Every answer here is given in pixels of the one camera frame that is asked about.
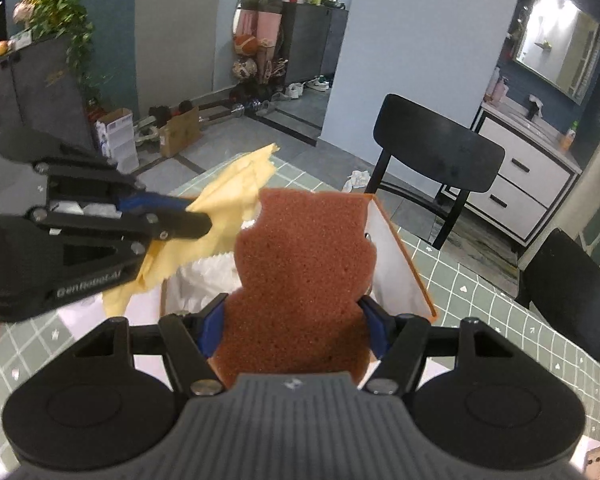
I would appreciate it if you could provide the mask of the black chair left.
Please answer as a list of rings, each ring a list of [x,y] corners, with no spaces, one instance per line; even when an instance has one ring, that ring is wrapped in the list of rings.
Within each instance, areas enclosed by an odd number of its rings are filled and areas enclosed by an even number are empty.
[[[389,93],[374,130],[381,152],[365,192],[383,190],[426,209],[443,220],[434,248],[443,247],[472,193],[489,191],[505,158],[501,145],[415,102]],[[450,210],[433,200],[384,180],[389,162],[402,165],[458,194]]]

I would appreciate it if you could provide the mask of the green ivy plant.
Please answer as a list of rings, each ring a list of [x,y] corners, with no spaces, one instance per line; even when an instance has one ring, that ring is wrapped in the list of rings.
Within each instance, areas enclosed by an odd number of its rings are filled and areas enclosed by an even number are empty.
[[[82,0],[29,0],[35,40],[65,40],[65,57],[87,103],[100,100],[102,81],[91,72],[95,26]]]

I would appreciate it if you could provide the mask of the white cardboard box on floor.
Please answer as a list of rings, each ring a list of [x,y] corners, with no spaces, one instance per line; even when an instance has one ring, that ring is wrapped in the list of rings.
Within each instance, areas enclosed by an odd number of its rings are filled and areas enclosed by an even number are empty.
[[[122,174],[132,174],[140,166],[138,160],[132,110],[118,108],[95,122],[98,145],[102,154],[117,163]]]

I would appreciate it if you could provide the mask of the white drawer cabinet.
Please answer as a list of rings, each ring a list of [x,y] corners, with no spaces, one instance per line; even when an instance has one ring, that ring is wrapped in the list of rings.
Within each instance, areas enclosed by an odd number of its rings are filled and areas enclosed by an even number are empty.
[[[521,249],[538,237],[582,174],[562,150],[564,137],[542,118],[505,99],[481,104],[472,130],[505,153],[489,191],[469,194],[466,207]]]

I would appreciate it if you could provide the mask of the black sideboard cabinet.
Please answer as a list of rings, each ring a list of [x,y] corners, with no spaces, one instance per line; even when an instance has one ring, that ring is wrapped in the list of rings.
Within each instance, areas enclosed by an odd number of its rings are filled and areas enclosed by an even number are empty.
[[[349,12],[330,6],[285,3],[280,56],[287,61],[284,86],[336,73]]]

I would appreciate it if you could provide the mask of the pink flower bouquet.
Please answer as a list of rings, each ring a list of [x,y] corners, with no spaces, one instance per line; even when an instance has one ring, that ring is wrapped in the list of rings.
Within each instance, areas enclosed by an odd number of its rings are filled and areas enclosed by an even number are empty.
[[[275,48],[282,22],[282,0],[240,0],[234,24],[234,50],[253,58],[260,48]]]

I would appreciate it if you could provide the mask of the black chair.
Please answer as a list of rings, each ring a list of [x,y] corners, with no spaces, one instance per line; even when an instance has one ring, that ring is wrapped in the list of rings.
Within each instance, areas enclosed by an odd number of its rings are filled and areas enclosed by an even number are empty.
[[[383,190],[426,209],[443,220],[434,248],[443,247],[472,193],[489,191],[505,158],[501,145],[415,102],[389,93],[374,130],[381,152],[365,192]],[[384,180],[389,162],[402,165],[458,194],[450,210],[433,200]]]
[[[600,267],[554,229],[519,273],[516,301],[600,362]]]

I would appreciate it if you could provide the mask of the yellow cleaning cloth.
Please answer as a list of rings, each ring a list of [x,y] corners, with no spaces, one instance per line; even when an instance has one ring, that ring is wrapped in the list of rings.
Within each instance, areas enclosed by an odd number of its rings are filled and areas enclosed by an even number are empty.
[[[102,294],[108,318],[125,314],[131,298],[148,292],[170,278],[181,267],[202,258],[233,249],[242,224],[253,218],[260,189],[275,174],[271,156],[274,143],[247,153],[231,162],[187,205],[188,212],[208,214],[212,227],[199,240],[156,240],[148,248],[137,278]]]

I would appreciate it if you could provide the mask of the dark cabinet with plants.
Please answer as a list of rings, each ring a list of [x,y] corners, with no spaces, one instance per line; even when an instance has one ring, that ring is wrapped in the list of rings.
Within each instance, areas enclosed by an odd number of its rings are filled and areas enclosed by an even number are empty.
[[[0,58],[0,130],[25,126],[94,152],[68,47],[66,38],[47,39]]]

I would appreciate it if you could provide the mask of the wall mirror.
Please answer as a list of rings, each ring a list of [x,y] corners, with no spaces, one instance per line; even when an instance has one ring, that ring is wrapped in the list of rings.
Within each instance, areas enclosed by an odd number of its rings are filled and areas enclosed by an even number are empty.
[[[600,22],[572,0],[532,0],[514,61],[580,104],[600,60]]]

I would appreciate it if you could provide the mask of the brown sponge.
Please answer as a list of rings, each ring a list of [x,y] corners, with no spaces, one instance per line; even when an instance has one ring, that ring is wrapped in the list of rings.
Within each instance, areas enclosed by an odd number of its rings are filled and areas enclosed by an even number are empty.
[[[227,387],[241,374],[347,372],[370,364],[370,332],[358,306],[377,252],[365,236],[362,194],[266,188],[260,214],[238,234],[240,287],[226,298],[211,365]]]

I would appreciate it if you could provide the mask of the brown cardboard box on floor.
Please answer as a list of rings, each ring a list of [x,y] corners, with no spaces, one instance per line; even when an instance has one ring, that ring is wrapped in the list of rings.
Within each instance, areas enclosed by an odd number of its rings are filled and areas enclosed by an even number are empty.
[[[160,154],[171,158],[202,138],[199,108],[172,117],[159,129]]]

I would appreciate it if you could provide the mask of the green cap bottle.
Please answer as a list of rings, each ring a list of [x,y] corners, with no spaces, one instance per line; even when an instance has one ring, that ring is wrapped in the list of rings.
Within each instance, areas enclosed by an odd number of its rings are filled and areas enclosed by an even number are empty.
[[[559,141],[560,149],[565,153],[570,149],[571,144],[573,144],[574,139],[577,135],[577,128],[579,123],[573,122],[568,128],[567,132],[562,136]]]

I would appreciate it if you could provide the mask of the black chair right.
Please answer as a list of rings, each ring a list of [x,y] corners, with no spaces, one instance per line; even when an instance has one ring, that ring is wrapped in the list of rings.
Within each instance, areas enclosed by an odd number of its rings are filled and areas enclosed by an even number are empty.
[[[554,229],[519,273],[516,301],[600,362],[600,267]]]

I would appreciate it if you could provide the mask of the green checked tablecloth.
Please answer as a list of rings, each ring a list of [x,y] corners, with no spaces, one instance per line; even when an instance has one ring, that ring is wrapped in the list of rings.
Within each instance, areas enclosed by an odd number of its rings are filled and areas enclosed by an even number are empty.
[[[106,318],[74,340],[56,310],[0,337],[0,449],[18,479],[575,479],[600,438],[600,364],[422,242],[401,240],[436,307],[425,358],[455,365],[412,394],[347,372],[241,374],[178,396],[134,365],[156,325]]]

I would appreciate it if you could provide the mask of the orange cardboard box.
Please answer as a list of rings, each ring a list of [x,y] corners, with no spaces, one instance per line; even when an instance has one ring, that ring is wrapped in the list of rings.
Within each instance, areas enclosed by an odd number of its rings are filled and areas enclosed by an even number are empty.
[[[373,298],[390,315],[414,314],[434,322],[437,310],[413,259],[391,225],[379,200],[365,196],[367,212],[364,234],[376,249],[376,263],[366,296]]]

